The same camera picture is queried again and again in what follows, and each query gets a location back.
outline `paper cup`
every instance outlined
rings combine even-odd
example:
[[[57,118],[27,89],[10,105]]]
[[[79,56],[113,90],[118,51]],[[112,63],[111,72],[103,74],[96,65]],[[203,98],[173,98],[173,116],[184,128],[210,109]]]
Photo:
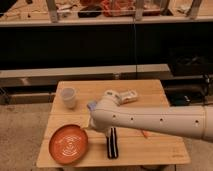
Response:
[[[73,109],[76,105],[76,91],[74,88],[63,88],[61,90],[61,100],[63,101],[64,105],[69,108]]]

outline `table leg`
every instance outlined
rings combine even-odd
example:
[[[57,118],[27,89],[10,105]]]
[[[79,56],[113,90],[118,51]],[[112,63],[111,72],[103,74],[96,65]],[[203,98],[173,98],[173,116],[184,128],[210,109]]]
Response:
[[[57,171],[64,171],[63,168],[57,168]]]

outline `black box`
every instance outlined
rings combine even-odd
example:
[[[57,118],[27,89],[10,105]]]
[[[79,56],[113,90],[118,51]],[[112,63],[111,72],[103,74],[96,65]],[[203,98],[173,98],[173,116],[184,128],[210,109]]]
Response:
[[[213,74],[213,47],[172,48],[169,51],[169,67],[174,76]]]

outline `orange bowl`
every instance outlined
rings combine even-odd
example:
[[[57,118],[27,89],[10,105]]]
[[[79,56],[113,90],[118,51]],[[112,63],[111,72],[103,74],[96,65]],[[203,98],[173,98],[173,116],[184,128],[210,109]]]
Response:
[[[49,152],[59,164],[70,164],[87,151],[88,136],[78,125],[65,125],[51,137]]]

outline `orange object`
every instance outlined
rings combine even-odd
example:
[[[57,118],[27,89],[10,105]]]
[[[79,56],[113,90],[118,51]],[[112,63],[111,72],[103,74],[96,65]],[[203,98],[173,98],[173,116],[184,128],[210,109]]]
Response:
[[[141,130],[141,133],[143,134],[144,138],[148,138],[149,135],[147,131]]]
[[[70,164],[81,158],[87,151],[88,137],[78,125],[65,125],[51,137],[49,152],[60,164]]]

